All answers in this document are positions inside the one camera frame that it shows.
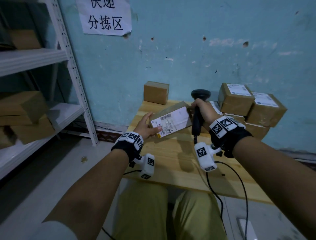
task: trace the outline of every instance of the paper sign with chinese characters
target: paper sign with chinese characters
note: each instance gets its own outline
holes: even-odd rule
[[[76,0],[83,33],[122,36],[132,31],[129,0]]]

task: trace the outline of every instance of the forearm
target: forearm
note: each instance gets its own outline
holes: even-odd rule
[[[316,173],[253,137],[233,150],[237,161],[308,239],[316,235]]]
[[[123,150],[111,151],[65,193],[44,222],[65,224],[79,240],[96,239],[127,166]]]

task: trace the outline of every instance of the person's left hand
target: person's left hand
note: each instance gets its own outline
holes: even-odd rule
[[[143,137],[143,139],[147,139],[150,135],[159,133],[162,130],[162,127],[150,128],[149,124],[146,124],[147,119],[152,115],[152,112],[147,113],[143,116],[143,118],[139,121],[134,132],[138,133]]]

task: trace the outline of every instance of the white power strip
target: white power strip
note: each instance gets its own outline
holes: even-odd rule
[[[241,232],[243,240],[245,240],[245,231],[246,231],[246,219],[244,218],[237,218],[239,230]],[[257,235],[255,233],[255,230],[253,229],[253,226],[251,222],[248,219],[248,225],[247,225],[247,240],[258,240]]]

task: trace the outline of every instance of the right arm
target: right arm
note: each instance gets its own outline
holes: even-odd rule
[[[208,126],[220,115],[200,99],[192,105],[200,107],[204,127],[210,130]],[[316,173],[251,136],[237,142],[233,155],[293,225],[307,239],[314,239]]]

